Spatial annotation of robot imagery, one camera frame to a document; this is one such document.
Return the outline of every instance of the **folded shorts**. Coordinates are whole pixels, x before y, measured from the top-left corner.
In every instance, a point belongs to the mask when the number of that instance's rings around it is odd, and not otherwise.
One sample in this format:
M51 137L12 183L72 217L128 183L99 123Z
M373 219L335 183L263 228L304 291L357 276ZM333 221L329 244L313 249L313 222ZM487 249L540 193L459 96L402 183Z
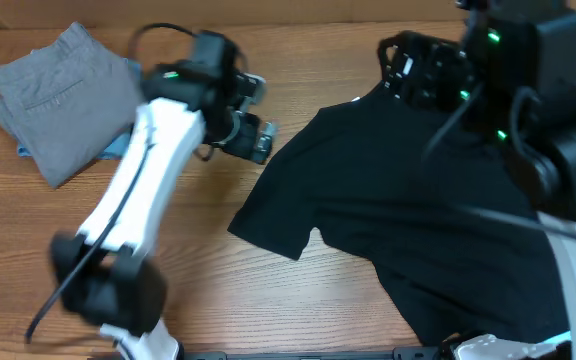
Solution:
M124 132L143 102L124 59L79 23L52 45L0 66L0 95L1 127L26 146L52 187Z

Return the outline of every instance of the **t-shirt sleeve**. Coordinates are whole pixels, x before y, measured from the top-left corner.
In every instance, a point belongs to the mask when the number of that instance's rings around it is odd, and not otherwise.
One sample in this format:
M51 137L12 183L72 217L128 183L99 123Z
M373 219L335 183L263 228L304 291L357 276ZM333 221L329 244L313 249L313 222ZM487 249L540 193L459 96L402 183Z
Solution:
M312 206L300 188L280 179L283 164L269 164L228 231L260 248L298 260L312 230Z
M324 116L317 116L270 160L228 231L253 245L297 260L314 227L314 203L305 194L313 165L309 153L334 138Z

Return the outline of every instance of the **black t-shirt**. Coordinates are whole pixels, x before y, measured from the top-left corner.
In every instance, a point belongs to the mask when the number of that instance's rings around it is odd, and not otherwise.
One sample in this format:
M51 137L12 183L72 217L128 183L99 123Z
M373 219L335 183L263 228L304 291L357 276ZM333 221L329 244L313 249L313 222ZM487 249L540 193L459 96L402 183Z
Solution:
M524 342L567 331L544 234L410 206L440 199L536 219L498 151L460 129L420 181L421 152L446 118L381 87L321 109L269 162L229 231L298 259L318 228L326 244L373 262L426 345L470 330Z

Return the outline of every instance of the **wooden table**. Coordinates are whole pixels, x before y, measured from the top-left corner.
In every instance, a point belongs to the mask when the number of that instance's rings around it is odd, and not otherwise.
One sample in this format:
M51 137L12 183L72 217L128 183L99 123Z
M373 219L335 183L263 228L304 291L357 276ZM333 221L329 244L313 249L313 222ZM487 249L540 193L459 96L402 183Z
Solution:
M377 42L404 29L458 38L456 22L227 27L252 72L268 80L253 112L281 127L277 147L321 107L365 94L378 81ZM50 44L60 30L0 31L0 64ZM131 29L92 30L123 54ZM143 38L145 66L187 54L189 40L158 30ZM23 332L53 291L47 247L53 233L76 230L117 166L100 161L52 190L31 159L0 129L0 359L81 359L106 351L97 329L56 306L35 334ZM417 338L380 286L370 262L327 247L316 231L298 262L226 231L263 168L218 154L193 159L178 180L161 225L156 262L169 281L164 317L189 351L231 353L385 350Z

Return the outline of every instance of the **blue fabric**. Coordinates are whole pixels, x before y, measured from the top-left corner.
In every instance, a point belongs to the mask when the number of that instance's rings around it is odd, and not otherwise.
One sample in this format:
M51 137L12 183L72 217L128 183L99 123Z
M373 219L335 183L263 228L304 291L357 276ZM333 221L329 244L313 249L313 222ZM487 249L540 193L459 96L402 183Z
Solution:
M141 77L141 65L133 60L124 59L126 63L135 71L137 77ZM125 133L117 136L113 142L108 145L104 151L102 151L99 155L97 155L97 159L99 160L112 160L112 159L120 159L128 150L128 146L130 145L130 135L132 130L127 130ZM24 147L22 144L17 144L17 155L20 157L32 157L28 149Z
M567 332L560 334L560 335L557 335L557 336L553 336L550 339L542 342L542 344L559 345L564 341L572 341L572 338L570 337L570 331L567 331Z

